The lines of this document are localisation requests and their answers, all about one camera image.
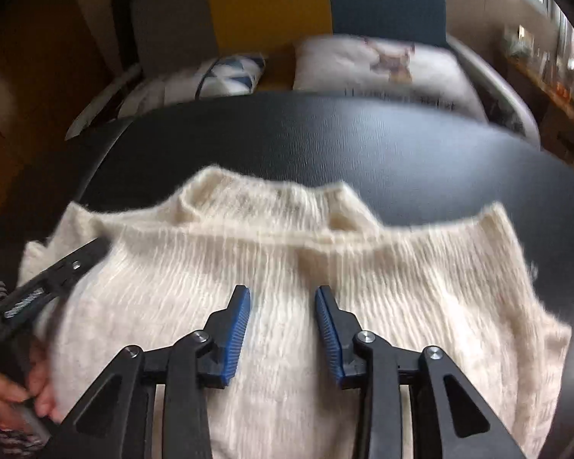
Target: white pillow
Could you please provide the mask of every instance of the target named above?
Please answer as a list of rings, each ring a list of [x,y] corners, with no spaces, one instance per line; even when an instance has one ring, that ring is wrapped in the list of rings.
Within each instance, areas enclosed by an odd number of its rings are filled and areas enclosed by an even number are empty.
[[[139,84],[119,109],[118,118],[209,96],[253,93],[266,61],[260,54],[230,55]]]
[[[481,101],[448,50],[358,36],[318,36],[296,50],[294,90],[421,103],[487,122]]]

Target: blue gripper pad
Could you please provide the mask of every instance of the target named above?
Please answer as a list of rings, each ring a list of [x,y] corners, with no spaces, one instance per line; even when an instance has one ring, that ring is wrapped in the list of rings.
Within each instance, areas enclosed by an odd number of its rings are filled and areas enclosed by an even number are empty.
[[[353,337],[360,331],[359,321],[351,312],[338,308],[329,286],[315,292],[315,312],[329,370],[342,389],[358,388],[366,373],[366,363],[354,350]]]
[[[238,285],[227,308],[209,316],[204,331],[214,343],[212,350],[198,362],[198,374],[206,386],[225,388],[230,384],[238,367],[250,313],[251,292],[246,286]]]

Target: blue geometric pillow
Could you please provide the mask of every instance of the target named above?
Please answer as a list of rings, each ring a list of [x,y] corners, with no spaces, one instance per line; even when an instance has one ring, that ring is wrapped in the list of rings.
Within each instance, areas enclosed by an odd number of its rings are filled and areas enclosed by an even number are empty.
[[[202,77],[196,99],[253,93],[265,66],[266,60],[261,54],[217,59]]]
[[[261,54],[230,55],[193,69],[147,79],[130,92],[117,116],[120,119],[139,116],[198,98],[253,93],[265,66],[266,60]]]

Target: black tabletop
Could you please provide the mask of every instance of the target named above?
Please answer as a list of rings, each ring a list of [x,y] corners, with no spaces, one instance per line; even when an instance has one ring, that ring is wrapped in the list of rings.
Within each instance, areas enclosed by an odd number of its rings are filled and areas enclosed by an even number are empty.
[[[434,109],[297,93],[202,100],[100,129],[80,142],[99,139],[103,162],[70,195],[91,210],[152,205],[209,164],[308,186],[345,181],[386,225],[456,220],[503,203],[538,271],[536,293],[573,327],[540,457],[574,452],[574,172],[564,163],[499,128]]]

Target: wooden cabinet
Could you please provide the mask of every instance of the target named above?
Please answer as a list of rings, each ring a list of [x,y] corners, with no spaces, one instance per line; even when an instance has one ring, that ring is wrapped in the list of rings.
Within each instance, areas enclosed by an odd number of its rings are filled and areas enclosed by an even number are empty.
[[[0,10],[0,206],[23,163],[59,148],[110,81],[77,0],[8,0]]]

